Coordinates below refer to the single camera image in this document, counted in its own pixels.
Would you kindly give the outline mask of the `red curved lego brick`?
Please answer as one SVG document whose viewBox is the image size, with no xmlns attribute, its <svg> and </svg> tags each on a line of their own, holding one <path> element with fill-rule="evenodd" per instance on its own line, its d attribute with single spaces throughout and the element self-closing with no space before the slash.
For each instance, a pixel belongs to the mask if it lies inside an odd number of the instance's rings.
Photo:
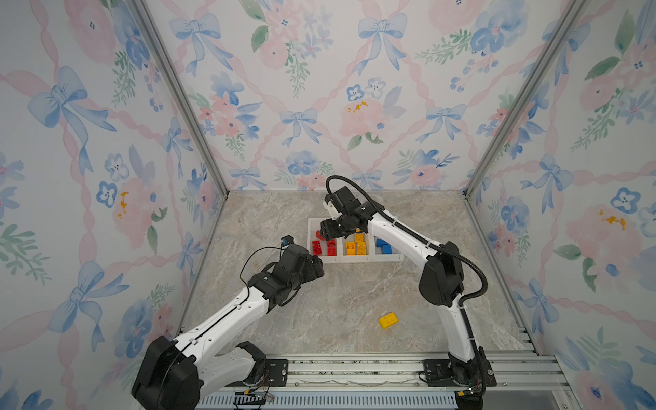
<svg viewBox="0 0 656 410">
<path fill-rule="evenodd" d="M 323 255 L 322 242 L 320 240 L 313 241 L 312 250 L 315 256 L 322 256 Z"/>
</svg>

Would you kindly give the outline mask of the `red square lego brick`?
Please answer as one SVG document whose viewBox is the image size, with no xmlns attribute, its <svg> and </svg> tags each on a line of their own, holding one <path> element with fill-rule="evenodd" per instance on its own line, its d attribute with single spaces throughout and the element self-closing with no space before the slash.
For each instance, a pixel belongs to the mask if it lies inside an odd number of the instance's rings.
<svg viewBox="0 0 656 410">
<path fill-rule="evenodd" d="M 337 256 L 338 255 L 338 246 L 336 239 L 330 240 L 326 243 L 327 245 L 327 254 L 328 256 Z"/>
</svg>

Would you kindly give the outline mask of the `white three-compartment bin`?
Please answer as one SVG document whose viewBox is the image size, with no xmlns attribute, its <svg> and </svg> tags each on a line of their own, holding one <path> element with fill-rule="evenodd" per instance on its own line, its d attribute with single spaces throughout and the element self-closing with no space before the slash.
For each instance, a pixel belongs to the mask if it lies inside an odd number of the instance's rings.
<svg viewBox="0 0 656 410">
<path fill-rule="evenodd" d="M 311 255 L 313 254 L 312 242 L 319 240 L 316 237 L 316 232 L 320 229 L 320 223 L 322 222 L 321 218 L 309 218 L 307 220 L 307 242 L 309 244 L 309 251 Z M 391 246 L 393 254 L 392 255 L 383 255 L 381 248 L 375 246 L 375 240 L 379 237 L 376 237 L 370 233 L 365 233 L 366 243 L 367 243 L 367 255 L 366 256 L 347 256 L 346 255 L 346 243 L 355 242 L 354 235 L 351 235 L 344 238 L 338 238 L 338 255 L 337 256 L 328 256 L 327 254 L 327 245 L 326 243 L 329 240 L 321 241 L 323 255 L 319 258 L 324 263 L 364 263 L 364 262 L 398 262 L 403 260 L 403 255 L 394 247 Z"/>
</svg>

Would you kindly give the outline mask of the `blue long lego brick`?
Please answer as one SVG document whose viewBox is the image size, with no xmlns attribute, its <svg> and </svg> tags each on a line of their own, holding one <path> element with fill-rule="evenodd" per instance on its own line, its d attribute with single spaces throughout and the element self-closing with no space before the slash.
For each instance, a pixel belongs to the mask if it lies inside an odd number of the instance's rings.
<svg viewBox="0 0 656 410">
<path fill-rule="evenodd" d="M 388 245 L 389 244 L 386 241 L 384 241 L 383 239 L 377 238 L 375 240 L 375 246 L 377 248 L 382 248 L 382 247 L 385 247 L 385 246 L 388 246 Z"/>
</svg>

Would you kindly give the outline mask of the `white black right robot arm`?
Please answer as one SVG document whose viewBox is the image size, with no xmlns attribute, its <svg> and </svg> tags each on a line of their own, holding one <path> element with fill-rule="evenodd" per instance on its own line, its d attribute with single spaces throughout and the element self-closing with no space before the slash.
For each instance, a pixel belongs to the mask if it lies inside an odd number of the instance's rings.
<svg viewBox="0 0 656 410">
<path fill-rule="evenodd" d="M 420 270 L 420 295 L 438 308 L 449 344 L 449 364 L 456 384 L 483 394 L 488 382 L 481 348 L 475 339 L 465 301 L 488 290 L 487 278 L 478 266 L 462 256 L 451 242 L 442 244 L 404 225 L 365 191 L 361 202 L 344 186 L 329 190 L 324 208 L 330 218 L 320 224 L 329 239 L 347 238 L 359 232 L 384 240 L 410 259 Z"/>
</svg>

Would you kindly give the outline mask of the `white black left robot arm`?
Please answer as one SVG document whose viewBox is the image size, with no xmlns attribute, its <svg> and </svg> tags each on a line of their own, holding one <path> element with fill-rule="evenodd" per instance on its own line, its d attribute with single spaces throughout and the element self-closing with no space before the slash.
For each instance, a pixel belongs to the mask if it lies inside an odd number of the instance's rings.
<svg viewBox="0 0 656 410">
<path fill-rule="evenodd" d="M 157 338 L 147 348 L 132 396 L 144 409 L 194 409 L 230 384 L 265 382 L 266 355 L 251 342 L 221 350 L 276 307 L 290 302 L 307 282 L 324 276 L 318 256 L 298 245 L 281 249 L 278 261 L 254 274 L 244 288 L 210 318 L 174 339 Z"/>
</svg>

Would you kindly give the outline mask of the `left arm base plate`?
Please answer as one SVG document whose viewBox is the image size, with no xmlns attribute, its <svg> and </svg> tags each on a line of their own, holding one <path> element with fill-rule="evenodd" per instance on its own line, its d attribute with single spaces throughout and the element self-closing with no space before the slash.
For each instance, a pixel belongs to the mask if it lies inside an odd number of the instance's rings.
<svg viewBox="0 0 656 410">
<path fill-rule="evenodd" d="M 285 387 L 287 385 L 288 372 L 289 361 L 286 359 L 258 360 L 247 379 L 233 382 L 228 387 Z"/>
</svg>

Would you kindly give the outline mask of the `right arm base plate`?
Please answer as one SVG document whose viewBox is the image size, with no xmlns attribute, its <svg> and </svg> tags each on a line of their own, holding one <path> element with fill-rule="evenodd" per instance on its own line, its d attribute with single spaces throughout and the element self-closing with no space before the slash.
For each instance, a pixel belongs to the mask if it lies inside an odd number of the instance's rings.
<svg viewBox="0 0 656 410">
<path fill-rule="evenodd" d="M 429 387 L 454 387 L 467 389 L 480 387 L 479 382 L 484 380 L 486 387 L 496 387 L 495 372 L 487 359 L 483 360 L 483 377 L 480 377 L 479 366 L 476 360 L 466 364 L 451 360 L 423 360 L 422 370 L 418 376 Z"/>
</svg>

